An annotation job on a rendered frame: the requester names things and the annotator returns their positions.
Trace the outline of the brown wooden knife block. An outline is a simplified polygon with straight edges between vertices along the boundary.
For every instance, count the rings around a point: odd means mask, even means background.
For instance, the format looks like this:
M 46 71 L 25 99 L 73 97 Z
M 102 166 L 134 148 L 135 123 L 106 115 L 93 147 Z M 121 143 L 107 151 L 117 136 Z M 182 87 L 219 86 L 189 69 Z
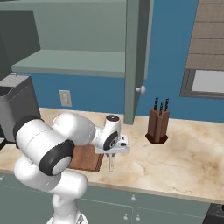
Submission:
M 148 131 L 145 137 L 152 144 L 163 144 L 168 136 L 166 135 L 168 122 L 170 117 L 170 111 L 162 111 L 162 114 L 159 114 L 158 110 L 153 108 L 150 110 L 149 114 L 149 124 Z

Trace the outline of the grey-green wall cabinet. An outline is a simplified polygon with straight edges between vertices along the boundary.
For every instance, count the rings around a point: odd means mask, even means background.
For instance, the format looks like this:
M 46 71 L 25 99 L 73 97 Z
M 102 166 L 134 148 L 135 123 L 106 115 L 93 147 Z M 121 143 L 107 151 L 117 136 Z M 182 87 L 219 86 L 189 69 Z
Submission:
M 31 11 L 40 48 L 15 73 L 125 75 L 126 0 L 15 0 L 3 11 Z

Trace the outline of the brown window blind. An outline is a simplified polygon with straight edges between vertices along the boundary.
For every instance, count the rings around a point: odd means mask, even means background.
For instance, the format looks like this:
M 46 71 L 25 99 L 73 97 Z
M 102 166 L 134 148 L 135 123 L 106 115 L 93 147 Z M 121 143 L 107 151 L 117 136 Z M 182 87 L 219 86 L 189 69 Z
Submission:
M 224 0 L 198 0 L 185 68 L 224 71 Z

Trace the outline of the grey framed window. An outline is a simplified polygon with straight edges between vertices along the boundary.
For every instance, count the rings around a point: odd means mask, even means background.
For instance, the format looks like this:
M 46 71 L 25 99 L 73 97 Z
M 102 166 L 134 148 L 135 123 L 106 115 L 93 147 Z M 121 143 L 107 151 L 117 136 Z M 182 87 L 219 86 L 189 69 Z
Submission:
M 224 100 L 224 71 L 186 69 L 179 95 Z

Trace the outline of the black appliance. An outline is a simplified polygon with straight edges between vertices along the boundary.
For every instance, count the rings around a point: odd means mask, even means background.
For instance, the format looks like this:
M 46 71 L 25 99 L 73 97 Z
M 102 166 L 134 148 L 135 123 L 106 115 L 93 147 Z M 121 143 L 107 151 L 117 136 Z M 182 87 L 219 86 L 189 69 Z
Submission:
M 224 224 L 224 205 L 212 203 L 202 224 Z

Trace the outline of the dark grey-green cabinet door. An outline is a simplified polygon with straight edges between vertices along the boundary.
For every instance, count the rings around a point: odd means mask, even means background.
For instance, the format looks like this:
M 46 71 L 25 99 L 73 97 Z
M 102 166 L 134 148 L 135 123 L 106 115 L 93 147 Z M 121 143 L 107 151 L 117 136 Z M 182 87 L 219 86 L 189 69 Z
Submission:
M 40 49 L 32 10 L 0 10 L 0 80 L 12 66 Z

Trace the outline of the grey-green base cabinet door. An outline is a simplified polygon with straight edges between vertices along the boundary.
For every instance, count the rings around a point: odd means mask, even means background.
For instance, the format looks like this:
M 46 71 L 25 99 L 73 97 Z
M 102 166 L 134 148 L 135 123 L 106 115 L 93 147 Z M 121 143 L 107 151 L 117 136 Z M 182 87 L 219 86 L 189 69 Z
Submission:
M 131 224 L 131 206 L 121 206 L 89 199 L 79 199 L 77 205 L 87 217 L 89 224 Z M 128 220 L 123 219 L 125 214 L 128 215 Z
M 132 224 L 202 224 L 203 218 L 144 208 L 133 208 Z

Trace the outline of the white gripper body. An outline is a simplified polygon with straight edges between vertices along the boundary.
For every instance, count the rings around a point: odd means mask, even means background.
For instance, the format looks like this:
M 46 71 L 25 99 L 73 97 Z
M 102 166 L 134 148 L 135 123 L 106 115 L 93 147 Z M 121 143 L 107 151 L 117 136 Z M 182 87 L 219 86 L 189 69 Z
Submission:
M 129 153 L 130 146 L 127 143 L 117 143 L 113 148 L 109 150 L 102 150 L 99 148 L 95 148 L 94 152 L 96 154 L 116 154 L 116 153 Z

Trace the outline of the grey-green drawer front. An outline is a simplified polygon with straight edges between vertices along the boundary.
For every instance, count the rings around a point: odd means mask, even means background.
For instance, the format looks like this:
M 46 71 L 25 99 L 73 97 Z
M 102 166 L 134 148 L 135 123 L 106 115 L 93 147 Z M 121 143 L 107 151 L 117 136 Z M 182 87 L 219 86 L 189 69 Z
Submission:
M 133 194 L 136 197 L 136 201 L 131 200 Z M 150 193 L 109 189 L 93 185 L 90 185 L 87 188 L 84 198 L 202 218 L 205 217 L 207 210 L 210 207 L 209 203 L 201 201 L 179 199 Z
M 0 181 L 0 186 L 17 188 L 17 189 L 25 189 L 26 186 L 21 184 L 13 174 L 8 173 L 0 173 L 0 176 L 4 176 L 3 181 Z

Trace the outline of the white wall outlet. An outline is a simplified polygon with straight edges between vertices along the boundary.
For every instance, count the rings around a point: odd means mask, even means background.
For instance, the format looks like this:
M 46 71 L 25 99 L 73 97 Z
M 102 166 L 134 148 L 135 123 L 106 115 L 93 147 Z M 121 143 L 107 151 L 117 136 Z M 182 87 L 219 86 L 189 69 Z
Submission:
M 71 107 L 72 106 L 72 100 L 69 90 L 60 90 L 59 91 L 59 97 L 61 105 L 64 107 Z

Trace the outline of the brown wooden cutting board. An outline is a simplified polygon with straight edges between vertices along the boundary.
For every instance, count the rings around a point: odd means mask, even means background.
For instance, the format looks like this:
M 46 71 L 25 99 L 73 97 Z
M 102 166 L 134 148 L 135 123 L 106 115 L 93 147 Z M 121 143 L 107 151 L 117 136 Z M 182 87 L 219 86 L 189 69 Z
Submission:
M 75 170 L 99 172 L 102 160 L 103 154 L 95 154 L 93 145 L 75 146 L 69 167 Z

